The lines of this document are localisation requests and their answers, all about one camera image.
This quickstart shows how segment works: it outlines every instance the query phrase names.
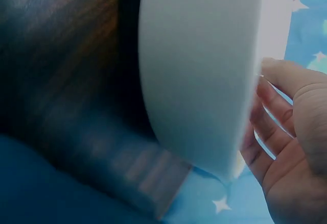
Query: blue bedsheet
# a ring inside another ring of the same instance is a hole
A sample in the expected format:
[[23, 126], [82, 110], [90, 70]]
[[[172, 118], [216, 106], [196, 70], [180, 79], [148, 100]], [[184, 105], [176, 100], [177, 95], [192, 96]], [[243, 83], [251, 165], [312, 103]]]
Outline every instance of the blue bedsheet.
[[[327, 0], [300, 0], [285, 59], [327, 73]], [[194, 169], [164, 218], [169, 224], [273, 224], [260, 185], [245, 168], [230, 186]]]

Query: blue cloth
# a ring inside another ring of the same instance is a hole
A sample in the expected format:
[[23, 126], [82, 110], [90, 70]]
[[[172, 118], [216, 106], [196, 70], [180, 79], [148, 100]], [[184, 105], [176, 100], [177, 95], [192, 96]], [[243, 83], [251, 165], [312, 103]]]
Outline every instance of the blue cloth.
[[154, 224], [0, 136], [0, 223]]
[[[300, 1], [309, 8], [292, 15], [285, 59], [327, 73], [327, 0]], [[217, 214], [213, 201], [224, 198], [227, 206]], [[164, 220], [168, 224], [273, 224], [261, 187], [248, 168], [225, 187], [195, 169]]]

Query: star pattern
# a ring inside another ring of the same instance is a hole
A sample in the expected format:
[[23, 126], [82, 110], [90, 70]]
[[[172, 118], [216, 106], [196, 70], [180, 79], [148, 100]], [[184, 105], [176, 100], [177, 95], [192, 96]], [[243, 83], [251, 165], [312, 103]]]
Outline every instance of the star pattern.
[[302, 9], [308, 9], [309, 7], [304, 5], [301, 1], [294, 1], [293, 2], [293, 12], [297, 12]]
[[314, 56], [317, 58], [318, 62], [320, 62], [321, 59], [327, 58], [327, 56], [322, 52], [318, 52], [318, 53], [314, 54]]
[[216, 214], [219, 214], [223, 210], [231, 210], [230, 206], [228, 206], [226, 201], [227, 201], [227, 197], [224, 197], [219, 201], [213, 201], [213, 203], [216, 206]]

